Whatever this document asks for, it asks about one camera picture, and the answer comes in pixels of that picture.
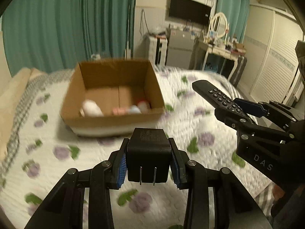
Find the tv remote control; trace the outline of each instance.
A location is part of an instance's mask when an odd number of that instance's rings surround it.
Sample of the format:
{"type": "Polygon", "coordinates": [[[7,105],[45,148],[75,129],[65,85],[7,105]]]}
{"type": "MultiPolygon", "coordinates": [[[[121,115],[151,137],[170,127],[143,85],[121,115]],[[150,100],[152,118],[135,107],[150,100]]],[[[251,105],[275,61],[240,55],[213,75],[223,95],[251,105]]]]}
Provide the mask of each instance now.
{"type": "Polygon", "coordinates": [[[239,114],[242,117],[248,117],[243,110],[225,93],[216,88],[207,80],[199,80],[193,82],[193,90],[201,95],[214,108],[225,107],[232,112],[239,114]]]}

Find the white quilt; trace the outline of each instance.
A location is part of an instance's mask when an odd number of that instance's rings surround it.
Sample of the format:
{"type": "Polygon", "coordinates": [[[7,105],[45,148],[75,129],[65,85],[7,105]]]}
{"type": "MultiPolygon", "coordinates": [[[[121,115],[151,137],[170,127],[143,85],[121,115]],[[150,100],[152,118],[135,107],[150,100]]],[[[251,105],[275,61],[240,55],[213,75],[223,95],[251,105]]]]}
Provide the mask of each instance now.
{"type": "MultiPolygon", "coordinates": [[[[219,122],[214,108],[192,90],[192,82],[205,79],[231,98],[232,86],[224,78],[200,71],[165,70],[157,73],[168,112],[158,128],[173,137],[179,149],[206,168],[230,168],[249,193],[257,196],[270,180],[236,156],[236,131],[219,122]]],[[[93,168],[120,148],[123,137],[81,138],[63,123],[59,111],[68,81],[48,84],[37,93],[29,116],[19,131],[19,150],[2,179],[0,205],[16,229],[24,228],[44,197],[69,168],[93,168]]],[[[167,229],[183,225],[187,191],[167,183],[131,183],[111,190],[116,229],[167,229]]],[[[84,204],[83,228],[87,228],[88,204],[84,204]]],[[[210,205],[211,228],[213,206],[210,205]]]]}

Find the white wardrobe door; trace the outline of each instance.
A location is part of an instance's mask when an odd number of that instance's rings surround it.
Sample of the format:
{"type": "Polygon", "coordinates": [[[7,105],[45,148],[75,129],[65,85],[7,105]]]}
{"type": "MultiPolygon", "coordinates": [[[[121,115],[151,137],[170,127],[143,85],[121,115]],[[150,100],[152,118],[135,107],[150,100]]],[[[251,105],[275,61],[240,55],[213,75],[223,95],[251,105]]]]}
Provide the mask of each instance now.
{"type": "Polygon", "coordinates": [[[273,25],[273,11],[250,6],[244,42],[247,64],[240,78],[238,87],[249,93],[259,69],[263,63],[273,25]]]}
{"type": "Polygon", "coordinates": [[[275,15],[271,48],[251,93],[256,101],[283,102],[298,69],[295,46],[302,38],[302,30],[296,22],[280,14],[275,15]]]}

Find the green curtain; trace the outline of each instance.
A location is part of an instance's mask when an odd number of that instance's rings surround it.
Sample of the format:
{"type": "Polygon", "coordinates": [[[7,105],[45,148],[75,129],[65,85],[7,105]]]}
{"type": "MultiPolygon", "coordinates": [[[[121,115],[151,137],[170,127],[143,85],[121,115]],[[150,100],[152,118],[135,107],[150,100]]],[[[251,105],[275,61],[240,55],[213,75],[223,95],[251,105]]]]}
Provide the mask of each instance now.
{"type": "Polygon", "coordinates": [[[13,0],[2,19],[11,74],[74,68],[95,53],[123,57],[129,7],[132,49],[135,0],[13,0]]]}
{"type": "Polygon", "coordinates": [[[217,12],[223,12],[230,23],[229,37],[242,42],[249,16],[250,0],[217,0],[217,12]]]}

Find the wall-mounted tv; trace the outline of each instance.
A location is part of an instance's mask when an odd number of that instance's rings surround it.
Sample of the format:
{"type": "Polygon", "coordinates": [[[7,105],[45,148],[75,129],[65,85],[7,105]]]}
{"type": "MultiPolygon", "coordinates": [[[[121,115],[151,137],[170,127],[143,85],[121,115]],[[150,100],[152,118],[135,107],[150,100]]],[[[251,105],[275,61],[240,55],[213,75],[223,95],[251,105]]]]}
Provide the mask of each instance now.
{"type": "Polygon", "coordinates": [[[193,0],[170,0],[169,17],[209,25],[211,7],[193,0]]]}

